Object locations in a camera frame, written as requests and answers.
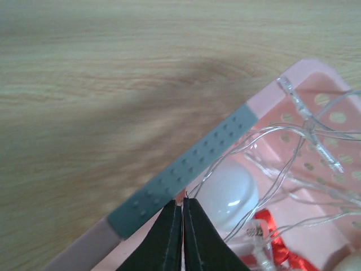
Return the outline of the pink plastic basket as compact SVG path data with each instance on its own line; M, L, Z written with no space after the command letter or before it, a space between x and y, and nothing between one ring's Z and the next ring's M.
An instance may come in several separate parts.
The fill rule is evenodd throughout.
M360 91L287 69L46 270L359 270Z

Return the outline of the red ribbon bow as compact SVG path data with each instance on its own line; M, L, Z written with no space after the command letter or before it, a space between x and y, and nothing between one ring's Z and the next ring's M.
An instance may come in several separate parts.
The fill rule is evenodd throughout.
M276 229L276 222L269 212L268 209L258 211L254 218L265 220L268 227L268 233L271 233ZM277 267L285 267L285 264L291 269L304 270L304 271L317 271L319 270L306 258L292 252L285 245L282 237L276 237L275 240L271 241L272 253L274 262Z

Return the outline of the clear string lights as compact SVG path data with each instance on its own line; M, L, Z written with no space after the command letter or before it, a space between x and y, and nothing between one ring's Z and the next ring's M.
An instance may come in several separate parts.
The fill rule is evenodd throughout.
M290 251L319 270L360 269L360 91L307 80L294 88L277 80L285 99L188 190L196 198L226 159L250 172L258 203L230 232L218 231L253 270L277 267L271 241L282 237ZM276 229L254 218L268 209Z

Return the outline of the white ball ornament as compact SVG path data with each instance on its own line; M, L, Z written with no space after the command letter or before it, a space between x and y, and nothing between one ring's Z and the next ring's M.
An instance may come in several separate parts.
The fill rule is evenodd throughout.
M256 206L258 187L246 167L226 159L204 182L196 199L214 227L225 233Z

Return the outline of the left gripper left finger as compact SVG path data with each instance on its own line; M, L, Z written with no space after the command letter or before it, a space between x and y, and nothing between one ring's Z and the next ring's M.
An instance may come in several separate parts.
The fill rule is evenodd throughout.
M182 208L171 200L143 242L118 271L171 271L182 268Z

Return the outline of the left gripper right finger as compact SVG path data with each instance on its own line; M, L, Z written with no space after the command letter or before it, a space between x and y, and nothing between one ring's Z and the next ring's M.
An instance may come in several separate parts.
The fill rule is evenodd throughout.
M183 199L183 234L186 270L249 269L225 244L197 199Z

